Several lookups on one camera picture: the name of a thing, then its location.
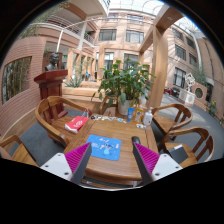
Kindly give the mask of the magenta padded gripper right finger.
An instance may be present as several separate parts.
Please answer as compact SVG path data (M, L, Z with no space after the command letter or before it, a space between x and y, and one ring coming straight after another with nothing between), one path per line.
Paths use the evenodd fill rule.
M159 155L138 143L133 144L133 154L144 185L182 169L182 167L168 154Z

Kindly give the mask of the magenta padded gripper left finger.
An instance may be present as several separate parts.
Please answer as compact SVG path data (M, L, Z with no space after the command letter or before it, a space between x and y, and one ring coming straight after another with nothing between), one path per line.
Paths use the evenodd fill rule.
M66 154L55 154L41 169L80 185L91 153L91 144L86 143Z

